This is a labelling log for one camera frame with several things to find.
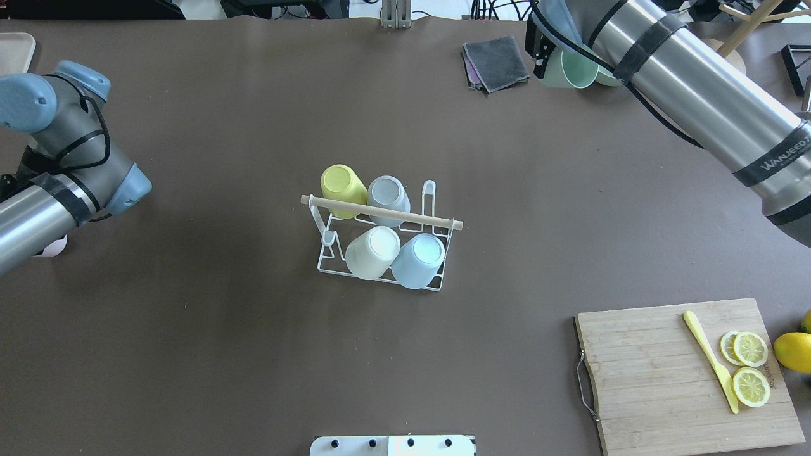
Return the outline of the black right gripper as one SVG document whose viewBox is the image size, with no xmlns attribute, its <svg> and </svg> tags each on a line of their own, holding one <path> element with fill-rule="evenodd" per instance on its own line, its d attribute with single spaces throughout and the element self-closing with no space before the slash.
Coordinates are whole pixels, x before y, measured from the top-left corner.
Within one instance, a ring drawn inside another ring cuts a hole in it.
<svg viewBox="0 0 811 456">
<path fill-rule="evenodd" d="M 542 80 L 546 74 L 547 60 L 551 54 L 551 41 L 536 24 L 527 24 L 525 29 L 525 52 L 535 61 L 533 74 Z"/>
</svg>

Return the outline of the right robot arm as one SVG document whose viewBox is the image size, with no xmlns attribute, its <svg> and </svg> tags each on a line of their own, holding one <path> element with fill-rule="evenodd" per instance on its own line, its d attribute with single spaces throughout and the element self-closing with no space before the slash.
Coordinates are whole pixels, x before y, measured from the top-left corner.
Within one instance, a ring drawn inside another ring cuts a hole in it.
<svg viewBox="0 0 811 456">
<path fill-rule="evenodd" d="M 533 1 L 530 22 L 610 70 L 672 132 L 713 154 L 762 200 L 762 213 L 810 241 L 809 122 L 649 1 Z"/>
</svg>

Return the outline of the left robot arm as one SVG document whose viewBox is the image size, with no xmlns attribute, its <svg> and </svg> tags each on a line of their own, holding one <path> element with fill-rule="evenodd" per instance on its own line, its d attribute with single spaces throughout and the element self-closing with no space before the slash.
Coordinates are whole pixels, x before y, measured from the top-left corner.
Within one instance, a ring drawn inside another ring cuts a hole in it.
<svg viewBox="0 0 811 456">
<path fill-rule="evenodd" d="M 31 136 L 17 171 L 2 175 L 3 274 L 153 189 L 113 142 L 102 113 L 110 90 L 106 76 L 67 60 L 49 74 L 2 77 L 2 126 Z"/>
</svg>

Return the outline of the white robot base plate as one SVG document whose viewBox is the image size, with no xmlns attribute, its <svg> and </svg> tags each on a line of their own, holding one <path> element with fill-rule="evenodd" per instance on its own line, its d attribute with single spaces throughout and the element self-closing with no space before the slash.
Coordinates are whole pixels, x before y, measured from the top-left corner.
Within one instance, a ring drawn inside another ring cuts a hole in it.
<svg viewBox="0 0 811 456">
<path fill-rule="evenodd" d="M 474 436 L 461 434 L 320 436 L 310 455 L 476 455 Z"/>
</svg>

